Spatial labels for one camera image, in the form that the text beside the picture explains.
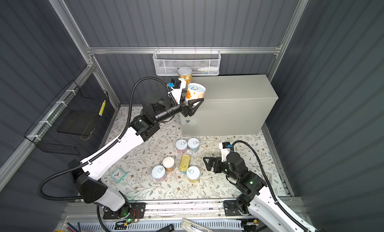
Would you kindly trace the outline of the orange white pull-tab can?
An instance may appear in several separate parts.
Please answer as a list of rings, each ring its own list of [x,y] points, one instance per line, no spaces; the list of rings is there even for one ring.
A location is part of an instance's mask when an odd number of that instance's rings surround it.
[[[186,101],[204,98],[206,88],[197,83],[190,83],[187,88]]]

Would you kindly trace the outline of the green orange peach can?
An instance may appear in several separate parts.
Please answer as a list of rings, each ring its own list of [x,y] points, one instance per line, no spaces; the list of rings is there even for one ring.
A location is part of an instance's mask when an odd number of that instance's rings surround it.
[[[192,82],[193,75],[191,67],[180,67],[178,69],[179,78],[186,82],[186,87]]]

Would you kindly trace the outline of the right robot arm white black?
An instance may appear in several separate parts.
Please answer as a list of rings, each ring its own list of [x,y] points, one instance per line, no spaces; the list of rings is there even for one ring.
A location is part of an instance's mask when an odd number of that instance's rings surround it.
[[[241,192],[237,207],[242,214],[261,220],[273,232],[317,231],[274,196],[267,182],[250,171],[238,153],[229,153],[225,161],[220,157],[204,157],[203,161],[208,171],[223,173],[236,181],[235,187]]]

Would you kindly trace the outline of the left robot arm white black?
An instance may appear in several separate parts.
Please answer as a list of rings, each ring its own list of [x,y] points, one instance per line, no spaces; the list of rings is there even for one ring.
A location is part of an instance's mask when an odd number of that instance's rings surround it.
[[[203,103],[204,97],[181,98],[173,105],[165,102],[161,95],[152,93],[142,99],[140,115],[128,119],[124,131],[112,142],[104,146],[106,153],[101,156],[93,154],[82,160],[82,168],[72,171],[71,176],[81,198],[85,203],[104,206],[115,212],[119,218],[131,215],[132,206],[121,192],[109,188],[101,180],[102,175],[129,151],[135,149],[159,129],[160,123],[181,113],[193,116]]]

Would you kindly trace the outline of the yellow pull-tab can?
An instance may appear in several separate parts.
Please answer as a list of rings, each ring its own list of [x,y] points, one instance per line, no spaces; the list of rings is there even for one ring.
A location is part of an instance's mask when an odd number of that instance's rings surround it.
[[[190,182],[190,183],[197,183],[199,180],[200,180],[200,169],[196,166],[190,166],[188,169],[187,169],[187,180]]]

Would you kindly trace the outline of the light blue pull-tab can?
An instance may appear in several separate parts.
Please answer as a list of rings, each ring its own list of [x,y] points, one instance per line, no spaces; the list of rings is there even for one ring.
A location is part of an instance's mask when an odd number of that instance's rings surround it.
[[[188,149],[192,153],[196,153],[199,151],[200,141],[197,138],[190,138],[188,140]]]

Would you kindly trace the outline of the yellow oval sardine tin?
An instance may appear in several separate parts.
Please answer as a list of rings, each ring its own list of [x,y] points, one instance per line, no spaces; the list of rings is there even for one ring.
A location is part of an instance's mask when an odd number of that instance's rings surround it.
[[[180,162],[180,165],[179,165],[179,170],[183,174],[187,173],[187,170],[188,170],[188,168],[190,166],[190,160],[191,160],[191,157],[188,154],[183,154],[182,155],[181,162]]]

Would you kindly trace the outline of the pink pull-tab can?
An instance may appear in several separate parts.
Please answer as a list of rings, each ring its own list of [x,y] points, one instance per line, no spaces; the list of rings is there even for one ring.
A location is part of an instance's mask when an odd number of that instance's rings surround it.
[[[184,139],[179,139],[176,142],[176,150],[180,154],[185,154],[188,151],[188,142]]]

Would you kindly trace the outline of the white tube in basket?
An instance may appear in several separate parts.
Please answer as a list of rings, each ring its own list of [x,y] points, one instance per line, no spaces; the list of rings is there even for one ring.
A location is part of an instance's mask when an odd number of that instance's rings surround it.
[[[209,66],[209,67],[200,67],[192,70],[193,74],[203,74],[203,75],[218,75],[219,67]]]

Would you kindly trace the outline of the brown can white lid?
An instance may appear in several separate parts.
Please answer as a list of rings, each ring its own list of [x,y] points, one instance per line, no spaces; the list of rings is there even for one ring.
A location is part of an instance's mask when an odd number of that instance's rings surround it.
[[[164,158],[162,164],[167,172],[172,172],[175,170],[175,159],[173,157],[169,156]]]

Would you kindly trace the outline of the beige metal cabinet box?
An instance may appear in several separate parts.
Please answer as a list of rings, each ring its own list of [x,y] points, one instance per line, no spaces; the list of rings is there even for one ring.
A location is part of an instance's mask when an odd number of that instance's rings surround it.
[[[183,136],[257,134],[278,95],[266,75],[200,76],[204,102],[192,117],[181,117]]]

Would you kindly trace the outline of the pink can front left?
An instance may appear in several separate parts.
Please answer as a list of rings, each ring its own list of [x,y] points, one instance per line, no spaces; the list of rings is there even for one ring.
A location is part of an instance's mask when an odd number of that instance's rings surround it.
[[[167,178],[167,171],[163,165],[156,165],[152,169],[152,177],[157,182],[165,181]]]

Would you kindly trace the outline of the yellow tag on basket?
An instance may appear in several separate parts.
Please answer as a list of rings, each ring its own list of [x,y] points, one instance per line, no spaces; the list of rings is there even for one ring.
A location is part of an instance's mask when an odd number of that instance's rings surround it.
[[[102,104],[101,104],[101,107],[100,107],[100,109],[99,109],[99,116],[102,116],[102,115],[103,115],[105,106],[106,106],[106,100],[104,100],[104,101],[102,102]]]

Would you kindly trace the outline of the small teal clock card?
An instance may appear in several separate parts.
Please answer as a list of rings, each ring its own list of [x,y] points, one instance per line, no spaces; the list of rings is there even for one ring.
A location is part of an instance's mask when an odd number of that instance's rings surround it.
[[[127,176],[127,173],[123,171],[120,168],[117,168],[111,175],[110,177],[113,179],[114,182],[117,184],[120,184]]]

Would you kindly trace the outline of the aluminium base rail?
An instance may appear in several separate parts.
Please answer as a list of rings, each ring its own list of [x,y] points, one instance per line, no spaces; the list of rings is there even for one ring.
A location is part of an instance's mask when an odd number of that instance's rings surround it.
[[[182,199],[182,200],[147,200],[131,201],[132,204],[144,203],[146,206],[140,212],[143,218],[140,221],[165,221],[186,219],[257,219],[262,221],[260,216],[255,215],[230,215],[223,206],[225,201],[235,202],[234,198],[220,199]],[[88,223],[97,222],[96,205],[86,204],[82,201],[68,203],[60,223]]]

